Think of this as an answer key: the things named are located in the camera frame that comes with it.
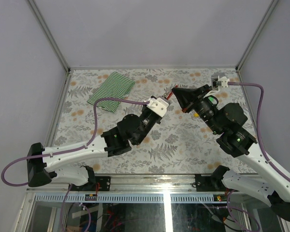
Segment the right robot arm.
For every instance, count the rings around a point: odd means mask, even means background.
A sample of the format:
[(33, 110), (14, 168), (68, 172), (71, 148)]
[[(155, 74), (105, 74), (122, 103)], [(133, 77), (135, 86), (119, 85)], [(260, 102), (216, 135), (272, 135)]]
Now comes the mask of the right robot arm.
[(200, 88), (174, 87), (172, 93), (184, 113), (195, 111), (213, 134), (219, 135), (217, 143), (225, 153), (248, 165), (264, 180), (258, 182), (240, 177), (221, 166), (212, 173), (212, 188), (241, 191), (262, 201), (277, 216), (290, 222), (290, 172), (268, 155), (260, 138), (244, 129), (247, 116), (240, 104), (230, 102), (218, 109), (218, 99), (209, 94), (211, 89), (209, 85)]

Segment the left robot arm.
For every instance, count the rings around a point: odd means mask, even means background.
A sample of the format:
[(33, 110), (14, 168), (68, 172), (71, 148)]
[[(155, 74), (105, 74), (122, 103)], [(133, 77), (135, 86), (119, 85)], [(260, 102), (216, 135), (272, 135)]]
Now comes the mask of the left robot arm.
[(63, 147), (44, 147), (32, 144), (27, 161), (28, 186), (40, 187), (51, 182), (74, 185), (78, 189), (92, 190), (96, 185), (93, 168), (71, 164), (92, 158), (108, 158), (131, 151), (133, 145), (140, 145), (153, 126), (160, 123), (167, 108), (153, 104), (145, 105), (137, 116), (129, 114), (117, 125), (89, 140)]

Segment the red handled carabiner keyring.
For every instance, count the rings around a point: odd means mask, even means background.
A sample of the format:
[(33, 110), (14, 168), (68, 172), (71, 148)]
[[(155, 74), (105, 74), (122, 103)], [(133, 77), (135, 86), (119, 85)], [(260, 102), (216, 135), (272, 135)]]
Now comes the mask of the red handled carabiner keyring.
[(172, 89), (176, 88), (176, 87), (178, 87), (178, 85), (175, 85), (175, 86), (171, 87), (168, 91), (166, 91), (166, 93), (164, 93), (163, 97), (165, 99), (169, 100), (171, 98), (171, 96), (173, 95)]

